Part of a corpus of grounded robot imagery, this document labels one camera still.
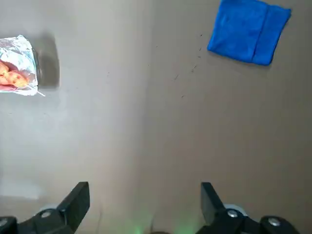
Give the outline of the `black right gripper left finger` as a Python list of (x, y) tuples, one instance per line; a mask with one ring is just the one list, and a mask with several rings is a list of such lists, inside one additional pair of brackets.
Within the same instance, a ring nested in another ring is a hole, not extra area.
[(14, 216), (0, 218), (2, 234), (74, 234), (90, 208), (88, 182), (79, 182), (56, 208), (38, 212), (18, 223)]

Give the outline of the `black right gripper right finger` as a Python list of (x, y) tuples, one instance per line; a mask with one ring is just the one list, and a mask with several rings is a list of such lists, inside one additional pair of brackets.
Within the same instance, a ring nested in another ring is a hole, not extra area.
[(286, 219), (267, 215), (259, 222), (239, 209), (227, 208), (212, 184), (201, 183), (201, 210), (205, 224), (196, 234), (297, 234), (299, 231)]

